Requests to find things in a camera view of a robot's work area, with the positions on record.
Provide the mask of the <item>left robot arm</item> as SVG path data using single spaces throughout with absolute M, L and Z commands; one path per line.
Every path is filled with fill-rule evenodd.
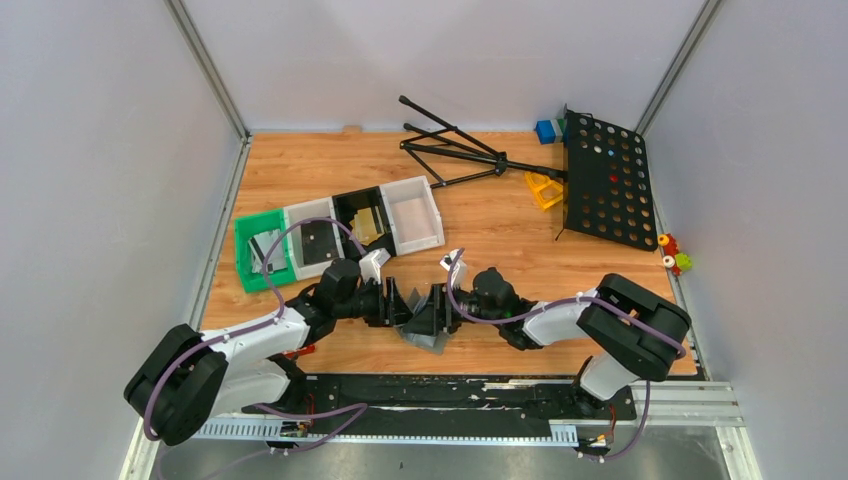
M 394 281 L 380 277 L 389 257 L 378 249 L 359 261 L 335 260 L 281 310 L 234 327 L 171 328 L 123 392 L 147 437 L 175 446 L 209 419 L 254 404 L 298 411 L 306 400 L 305 375 L 288 353 L 327 337 L 341 319 L 387 326 L 393 313 L 410 318 Z

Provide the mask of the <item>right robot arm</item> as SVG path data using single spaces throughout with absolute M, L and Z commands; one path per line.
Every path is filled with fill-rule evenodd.
M 556 301 L 534 301 L 516 293 L 494 267 L 479 272 L 470 290 L 461 283 L 467 266 L 460 249 L 443 257 L 448 272 L 422 299 L 401 335 L 437 349 L 463 322 L 490 325 L 519 351 L 588 338 L 601 348 L 578 371 L 571 403 L 584 417 L 596 417 L 620 390 L 643 380 L 663 382 L 684 357 L 690 315 L 678 305 L 615 273 L 598 286 Z

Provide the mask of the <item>grey card holder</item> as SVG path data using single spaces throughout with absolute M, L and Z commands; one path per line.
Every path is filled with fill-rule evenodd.
M 406 304 L 412 316 L 398 328 L 400 337 L 416 348 L 442 355 L 461 324 L 448 299 L 447 287 L 433 284 L 426 294 L 414 289 Z

